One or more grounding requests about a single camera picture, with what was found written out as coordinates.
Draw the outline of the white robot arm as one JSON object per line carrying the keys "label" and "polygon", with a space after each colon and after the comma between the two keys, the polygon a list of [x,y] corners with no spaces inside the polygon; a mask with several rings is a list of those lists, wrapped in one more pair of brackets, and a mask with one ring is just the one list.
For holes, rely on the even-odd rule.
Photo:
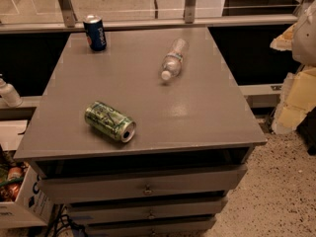
{"label": "white robot arm", "polygon": [[316,1],[271,42],[270,48],[290,50],[292,58],[302,65],[296,74],[286,75],[274,113],[273,132],[285,134],[296,130],[316,107]]}

